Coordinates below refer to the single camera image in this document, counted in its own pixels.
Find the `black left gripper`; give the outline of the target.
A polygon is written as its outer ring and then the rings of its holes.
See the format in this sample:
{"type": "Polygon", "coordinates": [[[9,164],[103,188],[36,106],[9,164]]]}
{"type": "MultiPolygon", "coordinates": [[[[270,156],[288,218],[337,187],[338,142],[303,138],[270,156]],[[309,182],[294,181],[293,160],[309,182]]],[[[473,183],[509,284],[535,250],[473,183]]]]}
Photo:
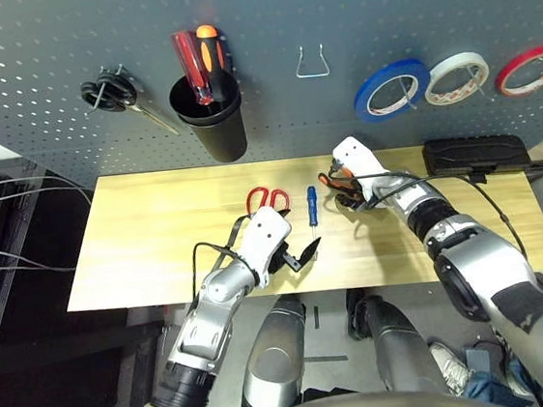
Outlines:
{"type": "MultiPolygon", "coordinates": [[[[278,211],[278,213],[280,215],[288,215],[290,211],[290,209],[281,209],[278,211]]],[[[297,259],[295,255],[288,252],[289,244],[283,242],[271,258],[269,274],[274,275],[285,265],[287,265],[291,271],[298,272],[302,268],[302,265],[307,264],[308,261],[310,261],[316,254],[316,249],[320,241],[321,238],[316,238],[313,240],[313,242],[303,250],[299,259],[297,259]]]]}

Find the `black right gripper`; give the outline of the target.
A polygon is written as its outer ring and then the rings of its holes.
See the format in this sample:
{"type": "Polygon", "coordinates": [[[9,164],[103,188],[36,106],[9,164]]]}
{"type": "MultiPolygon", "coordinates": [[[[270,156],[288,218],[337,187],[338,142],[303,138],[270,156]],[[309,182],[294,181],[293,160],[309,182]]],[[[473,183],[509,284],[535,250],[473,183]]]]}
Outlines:
{"type": "Polygon", "coordinates": [[[353,211],[363,210],[366,205],[366,200],[362,194],[362,186],[356,184],[353,187],[340,187],[337,190],[337,203],[344,208],[349,208],[353,211]]]}

